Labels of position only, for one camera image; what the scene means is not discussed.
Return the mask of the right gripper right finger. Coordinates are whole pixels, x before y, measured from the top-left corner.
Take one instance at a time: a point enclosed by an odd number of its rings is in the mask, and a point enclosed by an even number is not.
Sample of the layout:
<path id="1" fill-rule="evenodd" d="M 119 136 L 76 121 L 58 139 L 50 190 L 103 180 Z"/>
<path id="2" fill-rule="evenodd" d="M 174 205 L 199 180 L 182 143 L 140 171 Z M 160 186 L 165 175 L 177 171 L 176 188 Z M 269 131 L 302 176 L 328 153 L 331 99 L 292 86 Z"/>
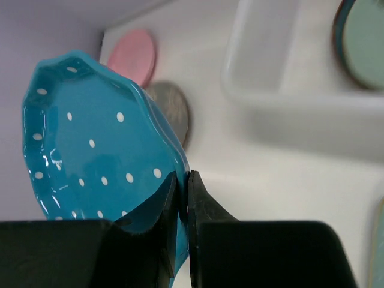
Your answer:
<path id="1" fill-rule="evenodd" d="M 209 193 L 199 172 L 188 179 L 193 287 L 299 287 L 290 222 L 240 221 Z"/>

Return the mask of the dark teal round plate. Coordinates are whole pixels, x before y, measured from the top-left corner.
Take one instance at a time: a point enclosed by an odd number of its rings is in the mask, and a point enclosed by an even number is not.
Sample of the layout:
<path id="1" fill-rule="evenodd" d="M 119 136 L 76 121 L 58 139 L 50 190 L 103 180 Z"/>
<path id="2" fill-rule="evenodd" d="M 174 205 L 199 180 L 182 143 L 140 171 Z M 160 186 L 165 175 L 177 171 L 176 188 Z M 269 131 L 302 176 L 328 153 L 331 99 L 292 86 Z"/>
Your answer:
<path id="1" fill-rule="evenodd" d="M 331 45 L 340 69 L 352 82 L 357 84 L 357 81 L 353 78 L 347 67 L 342 45 L 345 22 L 354 3 L 354 0 L 343 0 L 338 6 L 331 28 Z"/>

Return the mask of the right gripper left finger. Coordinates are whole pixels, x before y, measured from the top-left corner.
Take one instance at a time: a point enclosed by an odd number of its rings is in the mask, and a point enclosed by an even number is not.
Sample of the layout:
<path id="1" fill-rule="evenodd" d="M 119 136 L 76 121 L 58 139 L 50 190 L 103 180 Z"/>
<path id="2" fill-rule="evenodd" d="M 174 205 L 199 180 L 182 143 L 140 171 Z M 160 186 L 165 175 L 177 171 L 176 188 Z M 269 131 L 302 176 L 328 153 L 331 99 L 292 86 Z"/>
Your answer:
<path id="1" fill-rule="evenodd" d="M 115 221 L 124 232 L 117 287 L 168 287 L 176 273 L 178 180 L 170 172 L 156 192 Z"/>

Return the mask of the green flower round plate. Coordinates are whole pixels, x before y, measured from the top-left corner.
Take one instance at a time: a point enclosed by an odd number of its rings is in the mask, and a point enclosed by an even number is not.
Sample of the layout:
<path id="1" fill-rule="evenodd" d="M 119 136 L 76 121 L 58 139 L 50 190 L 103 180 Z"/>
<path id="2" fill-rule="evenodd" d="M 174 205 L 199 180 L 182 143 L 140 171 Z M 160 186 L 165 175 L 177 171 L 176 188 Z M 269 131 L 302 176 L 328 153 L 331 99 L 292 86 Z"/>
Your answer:
<path id="1" fill-rule="evenodd" d="M 350 74 L 361 85 L 383 90 L 383 1 L 355 1 L 343 29 Z"/>

